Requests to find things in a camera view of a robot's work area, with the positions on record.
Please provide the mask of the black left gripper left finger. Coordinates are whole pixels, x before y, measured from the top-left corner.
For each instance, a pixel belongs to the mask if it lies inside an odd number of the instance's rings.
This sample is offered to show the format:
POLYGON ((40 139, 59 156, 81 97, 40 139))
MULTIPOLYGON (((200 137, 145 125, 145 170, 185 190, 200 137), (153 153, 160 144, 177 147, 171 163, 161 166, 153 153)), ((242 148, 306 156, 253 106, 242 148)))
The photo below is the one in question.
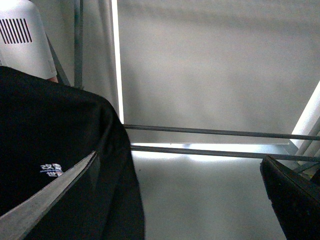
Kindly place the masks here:
POLYGON ((88 156, 35 193, 20 205, 0 217, 2 240, 23 240, 73 185, 88 171, 97 158, 92 151, 88 156))

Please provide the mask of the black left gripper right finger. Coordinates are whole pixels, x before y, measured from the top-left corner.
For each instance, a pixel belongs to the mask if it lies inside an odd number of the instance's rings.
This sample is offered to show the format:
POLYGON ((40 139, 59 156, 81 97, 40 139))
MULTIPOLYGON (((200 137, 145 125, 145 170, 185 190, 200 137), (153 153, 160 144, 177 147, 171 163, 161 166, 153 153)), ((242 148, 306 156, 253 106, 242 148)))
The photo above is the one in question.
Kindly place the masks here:
POLYGON ((271 156, 260 164, 262 180, 288 240, 320 238, 320 172, 306 179, 271 156))

